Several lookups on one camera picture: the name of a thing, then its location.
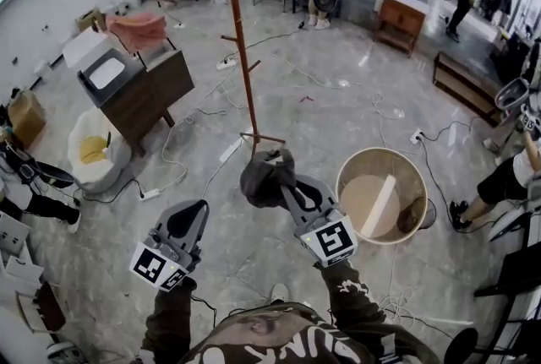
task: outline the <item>basket rim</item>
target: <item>basket rim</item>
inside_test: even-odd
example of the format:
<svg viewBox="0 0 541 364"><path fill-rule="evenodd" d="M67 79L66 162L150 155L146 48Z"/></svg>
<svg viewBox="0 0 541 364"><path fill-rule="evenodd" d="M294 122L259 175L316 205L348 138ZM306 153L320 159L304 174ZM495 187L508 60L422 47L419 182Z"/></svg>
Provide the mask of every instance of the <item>basket rim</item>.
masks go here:
<svg viewBox="0 0 541 364"><path fill-rule="evenodd" d="M376 241L372 238L368 238L366 236L363 236L361 235L359 232L355 231L355 234L361 238L362 240L366 241L366 242L371 242L372 244L376 244L376 245L379 245L379 246L390 246L390 245L395 245L395 244L399 244L401 242L404 242L406 240L408 240L409 238L411 238L415 232L417 232L419 230L419 227L421 227L421 225L423 224L423 221L424 221L424 217L426 216L426 211L429 207L429 193L428 193L428 190L426 188L426 183L424 182L424 178L423 178L423 175L421 174L421 172L419 171L419 169L415 166L415 164L410 160L408 159L405 155L401 154L400 152L398 151L395 151L393 149L389 149L389 148L381 148L381 147L372 147L372 148L365 148L365 149L361 149L360 151L357 151L355 154L352 154L350 155L346 161L344 161L344 164L342 164L342 167L340 168L340 170L338 171L338 176L336 177L336 184L335 184L335 197L336 197L336 200L338 201L338 203L340 203L340 194L338 194L338 186L340 184L340 176L342 175L342 172L344 170L344 167L346 167L346 164L349 163L349 161L359 155L359 154L362 154L363 152L369 152L369 151L385 151L385 152L389 152L391 154L394 154L394 155L398 155L399 157L401 157L403 160L405 160L407 163L410 164L410 166L418 173L418 175L420 176L421 178L421 184L423 185L423 190L424 190L424 209L423 209L423 217L422 217L422 220L418 222L418 224L413 228L413 230L411 230L409 233L407 233L406 235L404 235L402 238L400 239L397 239L395 241L388 241L388 242L383 242L383 241Z"/></svg>

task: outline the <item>wooden side table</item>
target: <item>wooden side table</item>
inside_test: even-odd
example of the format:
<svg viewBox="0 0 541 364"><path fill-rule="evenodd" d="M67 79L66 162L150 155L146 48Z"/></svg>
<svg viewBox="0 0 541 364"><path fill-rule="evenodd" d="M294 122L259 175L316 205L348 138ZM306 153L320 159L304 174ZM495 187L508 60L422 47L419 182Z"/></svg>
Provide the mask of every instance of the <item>wooden side table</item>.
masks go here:
<svg viewBox="0 0 541 364"><path fill-rule="evenodd" d="M410 57L428 13L429 6L419 0L383 0L375 36L402 49Z"/></svg>

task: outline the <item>white stick in basket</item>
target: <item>white stick in basket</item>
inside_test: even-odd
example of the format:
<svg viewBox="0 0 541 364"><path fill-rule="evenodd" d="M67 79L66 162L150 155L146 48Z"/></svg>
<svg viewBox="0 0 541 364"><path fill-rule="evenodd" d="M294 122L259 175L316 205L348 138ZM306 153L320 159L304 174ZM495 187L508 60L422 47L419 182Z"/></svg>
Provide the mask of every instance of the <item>white stick in basket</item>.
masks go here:
<svg viewBox="0 0 541 364"><path fill-rule="evenodd" d="M378 198L370 211L369 217L366 219L363 229L361 229L361 235L370 238L374 234L375 227L380 222L383 209L385 209L387 202L389 202L389 198L391 197L395 184L396 178L392 175L388 175L387 179L385 179L383 187L381 188L380 194L378 195Z"/></svg>

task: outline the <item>black shoe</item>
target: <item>black shoe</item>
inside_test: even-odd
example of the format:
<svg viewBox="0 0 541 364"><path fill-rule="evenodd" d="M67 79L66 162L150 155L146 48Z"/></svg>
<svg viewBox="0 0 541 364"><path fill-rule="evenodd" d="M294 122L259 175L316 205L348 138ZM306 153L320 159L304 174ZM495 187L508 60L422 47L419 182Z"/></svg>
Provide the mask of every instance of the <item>black shoe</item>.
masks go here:
<svg viewBox="0 0 541 364"><path fill-rule="evenodd" d="M456 202L451 202L451 205L449 206L449 214L451 214L451 222L453 224L453 229L455 231L460 231L462 229L467 229L472 222L471 221L460 221L460 215L466 211L467 209L467 202L463 201L460 204L457 204Z"/></svg>
<svg viewBox="0 0 541 364"><path fill-rule="evenodd" d="M451 32L450 30L447 30L445 32L449 38L451 38L453 41L456 41L457 43L460 42L460 38L458 38L458 34L456 32Z"/></svg>

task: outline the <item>wooden pole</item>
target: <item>wooden pole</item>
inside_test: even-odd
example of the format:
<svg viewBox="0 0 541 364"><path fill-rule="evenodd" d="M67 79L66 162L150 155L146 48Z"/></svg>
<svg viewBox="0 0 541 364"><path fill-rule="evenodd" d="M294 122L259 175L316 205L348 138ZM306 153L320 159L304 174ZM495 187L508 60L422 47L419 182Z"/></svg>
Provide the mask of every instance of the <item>wooden pole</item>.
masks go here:
<svg viewBox="0 0 541 364"><path fill-rule="evenodd" d="M231 8L233 11L233 19L235 23L235 33L236 38L227 37L228 40L233 40L237 43L238 47L238 57L240 58L241 69L243 70L243 79L244 79L244 88L246 90L246 98L248 100L248 109L250 114L250 121L252 122L252 131L253 133L241 133L242 136L249 136L254 138L254 146L252 148L252 155L255 153L257 144L261 139L272 140L275 142L286 143L285 140L271 138L260 134L257 128L257 120L255 118L255 108L254 108L254 96L252 94L252 84L250 82L250 70L254 69L258 63L256 62L252 67L249 68L248 58L246 56L246 44L244 43L244 31L243 31L243 22L240 14L240 7L238 5L238 0L231 0Z"/></svg>

